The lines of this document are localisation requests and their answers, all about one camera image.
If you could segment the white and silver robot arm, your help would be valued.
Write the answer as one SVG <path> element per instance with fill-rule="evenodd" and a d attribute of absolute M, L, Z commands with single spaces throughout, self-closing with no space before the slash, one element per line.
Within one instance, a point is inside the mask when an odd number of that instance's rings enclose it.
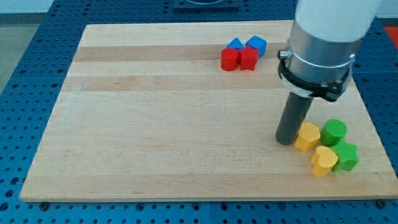
<path fill-rule="evenodd" d="M 286 48 L 282 83 L 303 98 L 336 101 L 351 81 L 355 55 L 381 0 L 299 0 Z"/>

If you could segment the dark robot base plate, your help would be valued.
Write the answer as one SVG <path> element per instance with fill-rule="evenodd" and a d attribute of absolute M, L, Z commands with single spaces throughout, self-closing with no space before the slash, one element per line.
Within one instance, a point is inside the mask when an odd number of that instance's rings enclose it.
<path fill-rule="evenodd" d="M 172 0 L 174 9 L 238 9 L 240 0 Z"/>

